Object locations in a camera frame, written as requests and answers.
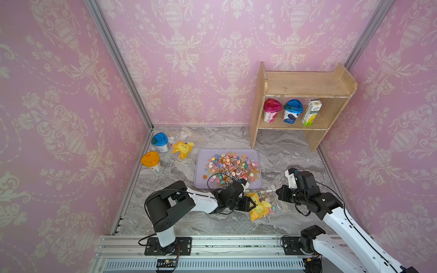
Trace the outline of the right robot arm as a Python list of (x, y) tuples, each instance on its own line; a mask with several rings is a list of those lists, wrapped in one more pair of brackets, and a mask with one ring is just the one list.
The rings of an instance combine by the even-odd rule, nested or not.
[(320, 254), (344, 273), (415, 273), (413, 266), (405, 267), (380, 247), (353, 220), (346, 206), (331, 192), (321, 192), (319, 183), (308, 171), (289, 168), (285, 171), (288, 184), (275, 193), (279, 200), (305, 206), (325, 222), (350, 248), (334, 242), (317, 225), (302, 230), (299, 244), (304, 253)]

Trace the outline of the green white carton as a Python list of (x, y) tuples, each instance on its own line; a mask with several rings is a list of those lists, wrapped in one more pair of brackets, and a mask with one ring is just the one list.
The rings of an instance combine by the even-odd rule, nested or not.
[(322, 108), (321, 100), (311, 100), (302, 118), (303, 126), (312, 126), (321, 108)]

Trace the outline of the aluminium rail frame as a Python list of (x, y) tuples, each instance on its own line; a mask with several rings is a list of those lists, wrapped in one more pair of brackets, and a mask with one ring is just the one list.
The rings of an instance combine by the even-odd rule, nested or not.
[[(338, 235), (328, 235), (345, 250)], [(320, 254), (285, 255), (282, 235), (190, 235), (191, 255), (145, 256), (139, 236), (104, 236), (91, 273), (343, 273)]]

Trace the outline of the lilac plastic tray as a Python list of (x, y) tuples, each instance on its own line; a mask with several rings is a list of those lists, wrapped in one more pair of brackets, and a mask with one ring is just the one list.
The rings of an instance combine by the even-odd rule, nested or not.
[(206, 182), (202, 179), (202, 176), (205, 174), (204, 165), (206, 160), (215, 153), (227, 152), (227, 151), (235, 151), (238, 153), (248, 152), (249, 155), (256, 155), (259, 162), (259, 153), (254, 149), (203, 149), (198, 153), (194, 185), (198, 189), (202, 190), (212, 190), (206, 187)]

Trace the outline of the orange lid cup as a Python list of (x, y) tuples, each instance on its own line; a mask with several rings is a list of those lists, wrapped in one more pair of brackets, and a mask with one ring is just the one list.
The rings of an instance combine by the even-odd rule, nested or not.
[(156, 151), (150, 151), (141, 158), (141, 164), (155, 172), (161, 169), (160, 156)]

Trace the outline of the pile of colourful candies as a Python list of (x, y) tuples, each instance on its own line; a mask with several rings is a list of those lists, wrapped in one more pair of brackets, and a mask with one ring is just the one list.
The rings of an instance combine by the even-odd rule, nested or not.
[(227, 151), (210, 156), (204, 165), (202, 179), (208, 189), (224, 188), (231, 182), (245, 180), (251, 188), (262, 186), (261, 168), (256, 155)]

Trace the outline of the blue lid cup on shelf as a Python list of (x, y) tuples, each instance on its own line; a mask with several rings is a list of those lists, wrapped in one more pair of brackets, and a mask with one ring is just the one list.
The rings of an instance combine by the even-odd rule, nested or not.
[(283, 109), (283, 121), (287, 124), (294, 124), (299, 115), (303, 113), (303, 105), (297, 99), (293, 99), (285, 103)]

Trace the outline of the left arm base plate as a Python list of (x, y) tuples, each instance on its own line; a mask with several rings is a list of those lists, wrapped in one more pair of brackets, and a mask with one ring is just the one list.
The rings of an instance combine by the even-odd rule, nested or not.
[(190, 256), (192, 246), (192, 237), (176, 237), (175, 242), (166, 247), (161, 247), (157, 237), (147, 239), (145, 246), (145, 256), (164, 256), (164, 255), (179, 255)]

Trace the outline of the candy ziploc bag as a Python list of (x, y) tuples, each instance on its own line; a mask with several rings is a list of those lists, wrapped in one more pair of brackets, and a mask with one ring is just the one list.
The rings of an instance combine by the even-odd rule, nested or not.
[(166, 134), (172, 154), (179, 154), (180, 160), (185, 160), (196, 145), (205, 141), (199, 133), (187, 127), (171, 129)]
[(246, 193), (256, 207), (251, 209), (249, 216), (251, 221), (258, 220), (268, 215), (284, 213), (290, 210), (289, 206), (278, 199), (275, 188), (263, 191), (248, 191)]

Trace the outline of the pink lid cup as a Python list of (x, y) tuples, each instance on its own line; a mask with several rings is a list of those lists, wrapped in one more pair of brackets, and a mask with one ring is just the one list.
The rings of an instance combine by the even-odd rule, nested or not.
[(275, 99), (267, 99), (264, 103), (263, 121), (272, 123), (282, 110), (282, 104)]

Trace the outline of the blue lid cup on table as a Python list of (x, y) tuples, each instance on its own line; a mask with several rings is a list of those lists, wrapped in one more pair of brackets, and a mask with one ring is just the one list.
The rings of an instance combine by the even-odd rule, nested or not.
[(158, 153), (166, 153), (168, 151), (168, 137), (165, 133), (158, 133), (151, 140), (152, 147)]

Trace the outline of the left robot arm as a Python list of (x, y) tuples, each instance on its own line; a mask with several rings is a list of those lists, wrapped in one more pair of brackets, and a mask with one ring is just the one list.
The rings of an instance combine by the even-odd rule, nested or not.
[(222, 214), (228, 209), (250, 212), (257, 204), (245, 195), (249, 182), (234, 180), (226, 188), (199, 192), (188, 188), (183, 181), (172, 183), (168, 187), (152, 193), (144, 203), (145, 212), (158, 237), (160, 247), (175, 243), (173, 226), (189, 212)]

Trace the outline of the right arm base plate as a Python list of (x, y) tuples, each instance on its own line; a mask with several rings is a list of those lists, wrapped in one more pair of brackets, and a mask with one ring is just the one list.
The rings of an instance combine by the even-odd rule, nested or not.
[(285, 255), (306, 255), (302, 250), (302, 244), (299, 237), (283, 235), (279, 241)]

